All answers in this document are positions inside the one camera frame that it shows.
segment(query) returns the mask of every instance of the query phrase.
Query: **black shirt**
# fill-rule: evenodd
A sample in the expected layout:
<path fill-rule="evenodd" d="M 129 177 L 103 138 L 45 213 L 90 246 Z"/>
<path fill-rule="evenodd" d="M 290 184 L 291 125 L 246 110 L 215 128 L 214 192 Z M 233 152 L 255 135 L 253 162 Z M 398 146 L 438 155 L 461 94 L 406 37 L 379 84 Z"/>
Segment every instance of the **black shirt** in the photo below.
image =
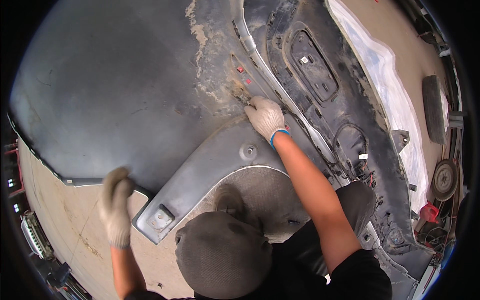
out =
<path fill-rule="evenodd" d="M 327 285 L 325 277 L 304 272 L 292 262 L 273 260 L 272 270 L 254 292 L 238 298 L 250 299 L 391 299 L 392 285 L 373 256 L 360 249 L 347 257 L 332 272 Z M 195 298 L 209 299 L 200 295 Z M 125 300 L 166 300 L 151 291 L 133 292 Z"/>

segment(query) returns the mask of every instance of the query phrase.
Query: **blue glove cuff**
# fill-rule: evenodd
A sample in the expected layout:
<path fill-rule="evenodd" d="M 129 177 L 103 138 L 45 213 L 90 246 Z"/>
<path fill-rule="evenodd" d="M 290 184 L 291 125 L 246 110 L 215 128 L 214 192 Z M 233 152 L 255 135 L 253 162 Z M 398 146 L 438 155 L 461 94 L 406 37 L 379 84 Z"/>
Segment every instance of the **blue glove cuff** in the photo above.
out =
<path fill-rule="evenodd" d="M 290 133 L 286 130 L 277 130 L 275 131 L 275 133 L 277 132 L 285 132 L 286 134 L 290 135 Z M 270 146 L 272 146 L 272 148 L 276 151 L 275 147 L 273 146 L 273 137 L 275 136 L 275 133 L 272 135 L 272 138 L 270 139 Z"/>

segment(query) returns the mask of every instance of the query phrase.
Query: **glove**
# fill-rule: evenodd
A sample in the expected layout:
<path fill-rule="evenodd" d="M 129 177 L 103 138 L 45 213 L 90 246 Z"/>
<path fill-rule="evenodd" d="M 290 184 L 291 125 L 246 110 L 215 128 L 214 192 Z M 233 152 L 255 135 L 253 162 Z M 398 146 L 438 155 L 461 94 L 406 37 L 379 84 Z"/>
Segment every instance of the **glove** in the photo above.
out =
<path fill-rule="evenodd" d="M 124 167 L 108 173 L 103 179 L 98 201 L 100 220 L 105 226 L 108 242 L 119 249 L 130 245 L 131 222 L 127 199 L 133 193 L 134 183 L 127 177 L 128 173 Z"/>
<path fill-rule="evenodd" d="M 285 119 L 282 109 L 274 101 L 262 96 L 255 96 L 250 100 L 250 106 L 245 106 L 245 113 L 258 131 L 273 147 L 273 137 L 278 131 L 285 132 Z"/>

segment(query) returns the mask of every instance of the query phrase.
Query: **white work glove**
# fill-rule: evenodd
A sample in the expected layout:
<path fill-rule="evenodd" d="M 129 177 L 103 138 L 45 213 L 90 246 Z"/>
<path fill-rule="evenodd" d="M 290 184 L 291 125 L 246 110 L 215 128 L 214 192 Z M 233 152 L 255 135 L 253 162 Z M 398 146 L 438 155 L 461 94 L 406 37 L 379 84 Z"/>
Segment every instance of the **white work glove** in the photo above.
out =
<path fill-rule="evenodd" d="M 98 210 L 105 226 L 108 242 L 112 247 L 123 249 L 130 245 L 130 216 L 127 199 L 133 193 L 134 183 L 129 171 L 120 167 L 108 173 L 103 179 L 99 195 Z"/>
<path fill-rule="evenodd" d="M 282 109 L 274 101 L 262 96 L 255 96 L 250 100 L 250 105 L 245 106 L 245 113 L 258 131 L 273 147 L 273 137 L 276 132 L 285 130 L 285 119 Z"/>

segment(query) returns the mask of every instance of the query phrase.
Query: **wheel rim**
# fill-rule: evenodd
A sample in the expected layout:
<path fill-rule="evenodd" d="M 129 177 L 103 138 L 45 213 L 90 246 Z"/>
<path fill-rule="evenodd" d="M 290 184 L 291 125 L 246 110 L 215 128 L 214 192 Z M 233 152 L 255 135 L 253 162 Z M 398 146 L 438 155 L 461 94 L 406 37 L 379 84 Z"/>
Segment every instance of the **wheel rim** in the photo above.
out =
<path fill-rule="evenodd" d="M 435 172 L 434 183 L 436 189 L 441 193 L 447 193 L 453 184 L 453 170 L 452 167 L 444 164 L 438 167 Z"/>

